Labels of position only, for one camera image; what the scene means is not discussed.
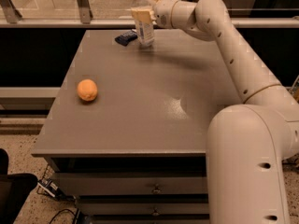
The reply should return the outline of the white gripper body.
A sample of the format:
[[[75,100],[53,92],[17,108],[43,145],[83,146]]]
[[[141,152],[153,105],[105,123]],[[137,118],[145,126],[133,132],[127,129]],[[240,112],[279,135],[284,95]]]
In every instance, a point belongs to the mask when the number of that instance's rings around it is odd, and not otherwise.
[[[156,23],[161,28],[172,28],[172,11],[178,0],[159,0],[154,6]]]

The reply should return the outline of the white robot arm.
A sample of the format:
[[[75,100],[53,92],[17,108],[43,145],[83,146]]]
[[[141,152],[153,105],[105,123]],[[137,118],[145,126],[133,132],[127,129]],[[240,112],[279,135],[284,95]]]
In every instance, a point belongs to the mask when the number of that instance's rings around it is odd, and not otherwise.
[[[216,42],[240,104],[210,122],[210,224],[291,224],[282,162],[299,150],[299,104],[235,29],[222,0],[145,0],[135,20]]]

